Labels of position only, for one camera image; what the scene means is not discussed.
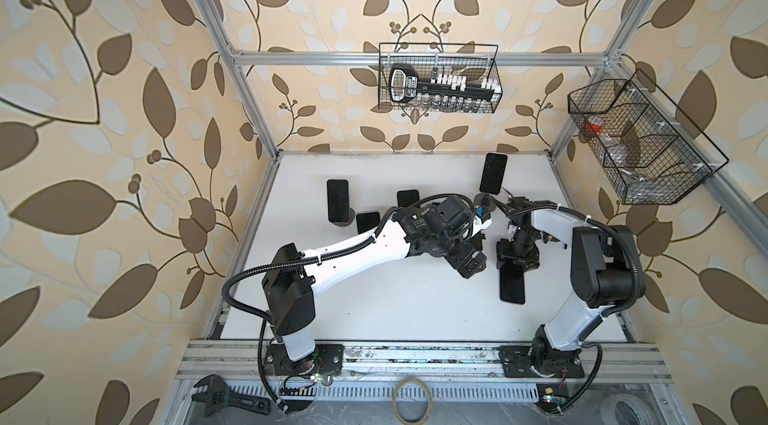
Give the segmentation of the purple edged black phone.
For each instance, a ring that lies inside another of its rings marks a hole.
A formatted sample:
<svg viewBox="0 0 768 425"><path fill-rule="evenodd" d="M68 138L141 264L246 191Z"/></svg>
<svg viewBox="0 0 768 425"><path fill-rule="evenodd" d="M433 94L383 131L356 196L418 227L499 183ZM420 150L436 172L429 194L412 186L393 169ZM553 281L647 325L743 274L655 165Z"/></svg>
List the purple edged black phone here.
<svg viewBox="0 0 768 425"><path fill-rule="evenodd" d="M524 268L504 264L499 269L499 295L502 302L523 305L526 302Z"/></svg>

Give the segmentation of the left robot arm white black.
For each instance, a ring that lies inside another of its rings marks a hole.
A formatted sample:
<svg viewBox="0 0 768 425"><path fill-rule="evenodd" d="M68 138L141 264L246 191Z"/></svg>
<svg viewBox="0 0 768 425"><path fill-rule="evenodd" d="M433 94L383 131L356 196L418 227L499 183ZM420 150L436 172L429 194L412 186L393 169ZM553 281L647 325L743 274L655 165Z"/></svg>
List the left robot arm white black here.
<svg viewBox="0 0 768 425"><path fill-rule="evenodd" d="M281 247L273 261L244 270L222 286L231 308L257 316L282 343L288 359L302 362L316 353L311 324L315 296L375 266L414 256L444 259L469 279L486 268L487 258L473 240L491 225L491 211L460 194L442 193L406 207L392 207L371 230L317 249ZM265 310L233 295L240 282L260 276Z"/></svg>

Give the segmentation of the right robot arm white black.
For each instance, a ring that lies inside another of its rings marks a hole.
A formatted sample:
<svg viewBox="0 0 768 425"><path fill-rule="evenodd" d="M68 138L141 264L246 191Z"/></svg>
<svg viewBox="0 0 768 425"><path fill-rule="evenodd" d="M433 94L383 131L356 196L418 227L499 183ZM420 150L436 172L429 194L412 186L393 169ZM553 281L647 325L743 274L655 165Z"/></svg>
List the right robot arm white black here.
<svg viewBox="0 0 768 425"><path fill-rule="evenodd" d="M540 266L538 242L557 241L570 252L572 292L556 315L536 330L524 353L506 352L514 376L552 377L577 367L586 338L610 315L645 293L645 279L631 231L609 226L551 201L489 198L514 229L496 243L500 298L525 303L524 274Z"/></svg>

